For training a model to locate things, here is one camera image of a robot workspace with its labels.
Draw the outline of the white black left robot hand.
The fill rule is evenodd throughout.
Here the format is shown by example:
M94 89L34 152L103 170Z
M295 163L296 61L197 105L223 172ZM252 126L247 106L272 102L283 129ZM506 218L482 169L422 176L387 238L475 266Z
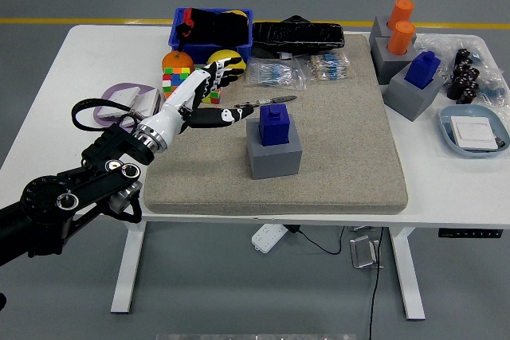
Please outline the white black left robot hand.
M252 114L251 106L231 109L199 107L203 97L243 73L242 69L233 67L239 62L240 57L229 57L194 70L165 101L159 113L138 125L134 136L154 152L162 152L187 127L227 127Z

